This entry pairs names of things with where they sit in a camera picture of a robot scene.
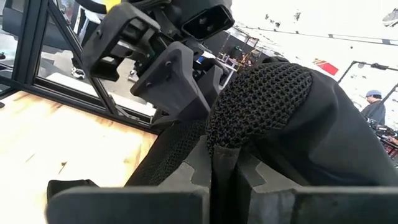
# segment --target black bracket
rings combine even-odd
[[[102,20],[95,34],[81,53],[83,65],[93,77],[116,81],[116,70],[124,58],[141,53],[141,57],[153,56],[149,39],[160,31],[159,24],[128,2],[114,6]],[[134,49],[118,45],[130,43]]]
[[[180,42],[173,42],[130,92],[180,121],[206,118],[210,107],[193,79],[192,65],[192,50]]]

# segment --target red flag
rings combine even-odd
[[[336,75],[336,73],[338,72],[338,68],[336,68],[335,66],[333,66],[331,63],[325,61],[325,60],[321,60],[321,59],[315,59],[313,61],[313,63],[315,65],[317,65],[318,67],[322,68],[324,71],[326,71],[327,73],[329,73],[330,75]]]

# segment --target black plastic part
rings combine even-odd
[[[73,187],[98,187],[91,180],[50,180],[47,185],[47,201],[52,197]]]
[[[173,24],[198,40],[233,26],[232,0],[173,0],[164,11]]]
[[[222,74],[223,70],[215,65],[198,81],[199,89],[205,96],[209,106],[213,106],[213,103],[216,101],[217,96],[221,91],[220,79]]]
[[[113,54],[113,49],[120,47],[117,46],[118,42],[125,40],[132,45],[149,45],[146,42],[159,31],[158,23],[132,4],[118,4],[110,10],[86,43],[81,53],[83,65],[91,76],[115,82],[119,78],[116,69],[128,57]]]
[[[239,157],[235,181],[237,223],[290,223],[298,184],[247,153]]]
[[[203,46],[203,44],[199,43],[197,40],[193,38],[188,38],[187,41],[185,41],[185,45],[193,51],[194,61],[197,61],[207,50],[206,47]]]
[[[180,167],[157,187],[75,187],[54,196],[49,224],[209,223],[211,169],[202,136]]]
[[[56,195],[47,207],[49,224],[203,222],[207,192],[159,187],[75,187]]]
[[[397,207],[397,188],[306,187],[295,191],[291,223],[398,223]]]
[[[204,119],[210,107],[192,77],[193,52],[171,43],[130,92],[180,121]]]
[[[387,70],[389,68],[387,65],[380,65],[378,63],[371,64],[371,67],[372,68],[377,68],[377,69],[380,69],[380,70]]]

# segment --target blue cap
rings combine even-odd
[[[368,96],[373,96],[373,95],[380,95],[381,96],[381,92],[379,90],[371,90],[366,94],[366,97]]]

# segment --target black cloth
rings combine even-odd
[[[253,142],[265,163],[310,185],[398,185],[397,169],[337,82],[300,65],[241,72],[214,103],[206,134],[210,150]]]
[[[375,120],[380,125],[385,125],[386,123],[386,107],[381,100],[367,105],[361,113],[363,116]]]

